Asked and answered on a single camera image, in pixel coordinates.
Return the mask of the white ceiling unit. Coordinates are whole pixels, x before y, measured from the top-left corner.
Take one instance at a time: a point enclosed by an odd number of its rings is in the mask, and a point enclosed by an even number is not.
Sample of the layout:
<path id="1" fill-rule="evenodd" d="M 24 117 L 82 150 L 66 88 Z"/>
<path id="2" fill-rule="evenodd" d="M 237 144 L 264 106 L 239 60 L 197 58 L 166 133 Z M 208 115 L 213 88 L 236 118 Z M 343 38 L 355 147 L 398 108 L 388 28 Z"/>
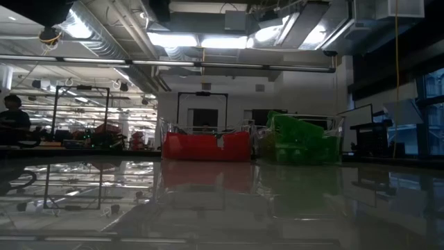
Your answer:
<path id="1" fill-rule="evenodd" d="M 424 0 L 375 0 L 375 18 L 424 18 Z"/>

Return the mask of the red plastic building block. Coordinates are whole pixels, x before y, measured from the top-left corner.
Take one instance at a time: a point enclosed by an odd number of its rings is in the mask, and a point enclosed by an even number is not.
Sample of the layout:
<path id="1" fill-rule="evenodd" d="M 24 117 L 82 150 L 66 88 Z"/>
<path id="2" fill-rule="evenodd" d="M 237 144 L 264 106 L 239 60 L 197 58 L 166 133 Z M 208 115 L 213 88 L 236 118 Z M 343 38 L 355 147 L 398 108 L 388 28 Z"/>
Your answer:
<path id="1" fill-rule="evenodd" d="M 222 148 L 213 135 L 185 135 L 168 132 L 162 144 L 162 157 L 173 160 L 220 160 Z"/>
<path id="2" fill-rule="evenodd" d="M 223 137 L 222 156 L 229 161 L 250 160 L 250 134 L 246 131 L 225 134 Z"/>

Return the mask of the green two-stud building block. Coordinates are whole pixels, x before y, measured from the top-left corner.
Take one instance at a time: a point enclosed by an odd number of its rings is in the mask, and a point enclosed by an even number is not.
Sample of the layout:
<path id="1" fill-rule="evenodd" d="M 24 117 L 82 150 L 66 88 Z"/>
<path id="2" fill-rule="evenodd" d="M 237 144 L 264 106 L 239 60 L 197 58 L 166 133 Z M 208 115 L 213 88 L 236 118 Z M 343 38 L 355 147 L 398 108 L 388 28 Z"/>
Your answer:
<path id="1" fill-rule="evenodd" d="M 313 140 L 276 140 L 275 158 L 279 163 L 303 165 L 311 162 Z"/>
<path id="2" fill-rule="evenodd" d="M 267 114 L 268 128 L 274 131 L 278 142 L 304 142 L 313 138 L 322 138 L 322 127 L 302 121 L 294 116 L 269 111 Z"/>
<path id="3" fill-rule="evenodd" d="M 315 138 L 312 143 L 314 161 L 335 164 L 341 161 L 341 138 L 324 136 Z"/>

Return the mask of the black desk with monitor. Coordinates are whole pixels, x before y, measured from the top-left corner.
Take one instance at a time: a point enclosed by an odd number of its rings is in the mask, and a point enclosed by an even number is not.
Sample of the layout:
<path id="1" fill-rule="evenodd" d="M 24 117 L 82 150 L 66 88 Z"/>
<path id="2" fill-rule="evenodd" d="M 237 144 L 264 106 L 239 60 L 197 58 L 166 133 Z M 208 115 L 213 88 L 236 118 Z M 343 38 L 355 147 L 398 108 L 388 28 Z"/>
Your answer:
<path id="1" fill-rule="evenodd" d="M 372 104 L 346 111 L 343 116 L 345 152 L 364 156 L 388 155 L 388 128 L 393 125 L 391 119 L 382 118 L 375 122 Z"/>

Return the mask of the black metal frame rig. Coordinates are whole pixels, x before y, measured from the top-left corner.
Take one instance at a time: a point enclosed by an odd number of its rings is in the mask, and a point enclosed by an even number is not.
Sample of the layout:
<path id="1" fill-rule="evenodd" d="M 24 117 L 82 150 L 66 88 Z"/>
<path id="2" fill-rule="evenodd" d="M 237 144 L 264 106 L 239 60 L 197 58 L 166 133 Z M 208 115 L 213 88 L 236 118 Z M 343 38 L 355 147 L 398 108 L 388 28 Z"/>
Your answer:
<path id="1" fill-rule="evenodd" d="M 66 90 L 70 90 L 71 86 L 66 86 L 66 85 L 57 85 L 55 87 L 55 97 L 54 97 L 54 105 L 53 105 L 53 119 L 51 122 L 51 136 L 53 137 L 56 131 L 56 115 L 57 115 L 57 110 L 58 110 L 58 99 L 60 97 L 63 96 L 63 94 L 59 95 L 59 90 L 60 89 L 66 89 Z M 108 130 L 107 125 L 108 125 L 108 108 L 109 108 L 109 101 L 110 101 L 110 88 L 108 87 L 94 87 L 91 85 L 77 85 L 75 87 L 77 90 L 87 90 L 87 91 L 92 91 L 93 89 L 97 90 L 99 93 L 101 93 L 101 90 L 105 90 L 106 91 L 106 96 L 105 96 L 105 111 L 104 111 L 104 121 L 103 121 L 103 125 L 104 125 L 104 129 L 103 131 L 106 132 Z"/>
<path id="2" fill-rule="evenodd" d="M 228 99 L 226 93 L 179 92 L 176 124 L 191 132 L 222 132 L 228 128 Z"/>

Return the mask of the dark workbench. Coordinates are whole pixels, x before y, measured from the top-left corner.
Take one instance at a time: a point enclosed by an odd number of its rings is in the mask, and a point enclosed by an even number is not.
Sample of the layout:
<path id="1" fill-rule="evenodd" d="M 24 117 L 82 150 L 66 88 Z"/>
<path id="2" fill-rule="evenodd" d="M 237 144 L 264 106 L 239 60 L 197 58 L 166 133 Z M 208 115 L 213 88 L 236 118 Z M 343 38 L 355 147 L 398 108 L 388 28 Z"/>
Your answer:
<path id="1" fill-rule="evenodd" d="M 160 151 L 124 151 L 114 149 L 65 149 L 62 147 L 13 148 L 0 147 L 0 159 L 4 158 L 47 158 L 68 156 L 143 156 L 160 157 Z"/>

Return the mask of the silver ventilation duct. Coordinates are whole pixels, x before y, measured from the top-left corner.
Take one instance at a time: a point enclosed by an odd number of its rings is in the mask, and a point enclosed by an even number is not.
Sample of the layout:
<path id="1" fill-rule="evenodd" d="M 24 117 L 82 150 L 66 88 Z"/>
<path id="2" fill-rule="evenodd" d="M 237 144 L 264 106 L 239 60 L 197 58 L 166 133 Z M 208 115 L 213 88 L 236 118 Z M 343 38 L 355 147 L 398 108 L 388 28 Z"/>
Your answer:
<path id="1" fill-rule="evenodd" d="M 128 53 L 115 40 L 111 33 L 100 23 L 93 13 L 81 1 L 75 1 L 66 20 L 59 27 L 100 59 L 129 59 Z M 146 71 L 141 67 L 114 67 L 121 79 L 135 84 L 140 90 L 156 93 L 159 90 L 169 92 L 171 89 L 150 66 Z"/>

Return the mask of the long ceiling light bar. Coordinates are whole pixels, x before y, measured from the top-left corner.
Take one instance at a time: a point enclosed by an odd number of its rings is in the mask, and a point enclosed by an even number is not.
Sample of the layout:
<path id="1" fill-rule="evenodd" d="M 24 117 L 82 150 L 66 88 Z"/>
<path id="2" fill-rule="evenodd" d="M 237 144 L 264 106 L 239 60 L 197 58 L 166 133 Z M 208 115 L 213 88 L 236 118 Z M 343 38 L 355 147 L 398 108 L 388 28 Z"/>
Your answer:
<path id="1" fill-rule="evenodd" d="M 283 72 L 313 72 L 313 73 L 335 73 L 336 69 L 331 67 L 310 67 L 297 65 L 257 65 L 231 62 L 198 62 L 198 61 L 169 61 L 169 60 L 127 60 L 132 65 L 171 66 L 171 67 L 202 67 L 202 68 L 229 68 L 229 69 L 255 69 L 266 71 Z"/>
<path id="2" fill-rule="evenodd" d="M 64 64 L 83 64 L 97 65 L 106 67 L 123 67 L 128 68 L 129 64 L 125 60 L 120 59 L 94 59 L 94 58 L 68 58 L 57 56 L 24 56 L 0 54 L 0 60 L 18 61 L 18 62 L 36 62 L 36 63 L 64 63 Z"/>

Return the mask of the glossy white table cover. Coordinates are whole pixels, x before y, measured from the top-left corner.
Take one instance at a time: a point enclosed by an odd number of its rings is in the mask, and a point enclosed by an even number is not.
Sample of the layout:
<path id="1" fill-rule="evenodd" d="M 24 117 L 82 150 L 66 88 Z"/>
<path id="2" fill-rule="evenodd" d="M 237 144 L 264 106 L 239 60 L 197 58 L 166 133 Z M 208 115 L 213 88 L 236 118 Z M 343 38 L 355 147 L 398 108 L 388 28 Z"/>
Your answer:
<path id="1" fill-rule="evenodd" d="M 444 170 L 1 159 L 0 250 L 444 250 Z"/>

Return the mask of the grey ceiling box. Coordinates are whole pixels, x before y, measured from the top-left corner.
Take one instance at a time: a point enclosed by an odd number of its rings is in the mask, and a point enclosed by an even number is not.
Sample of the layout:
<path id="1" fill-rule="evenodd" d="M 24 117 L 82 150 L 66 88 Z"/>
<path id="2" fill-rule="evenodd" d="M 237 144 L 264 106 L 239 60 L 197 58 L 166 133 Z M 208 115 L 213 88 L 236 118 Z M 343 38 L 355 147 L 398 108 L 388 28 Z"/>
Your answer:
<path id="1" fill-rule="evenodd" d="M 226 31 L 245 31 L 246 30 L 246 13 L 238 10 L 225 11 Z"/>

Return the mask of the blue-lit window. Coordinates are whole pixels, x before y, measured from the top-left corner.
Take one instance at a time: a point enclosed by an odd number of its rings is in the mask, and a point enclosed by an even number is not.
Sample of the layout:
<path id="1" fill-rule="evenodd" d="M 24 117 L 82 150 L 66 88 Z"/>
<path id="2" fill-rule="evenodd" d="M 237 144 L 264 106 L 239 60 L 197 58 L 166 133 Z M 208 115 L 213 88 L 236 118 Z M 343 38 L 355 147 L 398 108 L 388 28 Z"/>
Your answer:
<path id="1" fill-rule="evenodd" d="M 427 136 L 427 153 L 444 156 L 444 68 L 420 76 L 417 86 Z"/>

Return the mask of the person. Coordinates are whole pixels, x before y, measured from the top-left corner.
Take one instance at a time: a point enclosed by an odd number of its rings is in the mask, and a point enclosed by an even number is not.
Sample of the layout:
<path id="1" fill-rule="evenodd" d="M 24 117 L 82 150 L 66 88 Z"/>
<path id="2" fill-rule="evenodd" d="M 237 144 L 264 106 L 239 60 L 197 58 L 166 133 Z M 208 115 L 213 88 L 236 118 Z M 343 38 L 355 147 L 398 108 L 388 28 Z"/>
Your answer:
<path id="1" fill-rule="evenodd" d="M 5 111 L 0 112 L 0 145 L 14 145 L 27 140 L 31 121 L 21 109 L 22 100 L 10 94 L 4 98 Z"/>

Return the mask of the black cabinet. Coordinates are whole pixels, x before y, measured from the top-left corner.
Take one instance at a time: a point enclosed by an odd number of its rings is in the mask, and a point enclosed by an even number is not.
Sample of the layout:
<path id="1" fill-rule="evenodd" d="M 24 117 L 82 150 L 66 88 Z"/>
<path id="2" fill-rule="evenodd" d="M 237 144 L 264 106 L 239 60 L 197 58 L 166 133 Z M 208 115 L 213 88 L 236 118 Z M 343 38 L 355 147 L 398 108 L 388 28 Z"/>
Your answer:
<path id="1" fill-rule="evenodd" d="M 268 122 L 268 114 L 272 109 L 253 109 L 252 119 L 255 121 L 256 126 L 266 126 Z"/>

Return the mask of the clear plastic bin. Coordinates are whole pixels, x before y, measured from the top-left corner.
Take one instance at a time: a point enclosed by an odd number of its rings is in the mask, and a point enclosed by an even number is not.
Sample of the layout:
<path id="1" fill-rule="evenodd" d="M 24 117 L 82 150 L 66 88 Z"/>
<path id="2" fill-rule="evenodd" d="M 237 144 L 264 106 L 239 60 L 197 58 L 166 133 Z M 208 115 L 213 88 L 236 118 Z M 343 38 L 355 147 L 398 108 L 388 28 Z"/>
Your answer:
<path id="1" fill-rule="evenodd" d="M 164 159 L 247 162 L 253 154 L 254 121 L 235 126 L 182 126 L 159 120 Z"/>
<path id="2" fill-rule="evenodd" d="M 342 144 L 343 144 L 343 123 L 344 117 L 341 116 L 321 116 L 321 115 L 298 115 L 288 114 L 294 116 L 302 121 L 309 122 L 320 126 L 324 130 L 324 136 L 337 136 L 341 138 L 341 157 L 342 157 Z M 290 165 L 280 163 L 275 158 L 275 141 L 276 137 L 274 131 L 267 126 L 258 129 L 255 132 L 254 137 L 254 152 L 255 157 L 273 164 Z M 311 162 L 303 165 L 334 165 L 327 163 L 319 163 L 314 161 L 313 151 L 311 149 Z"/>

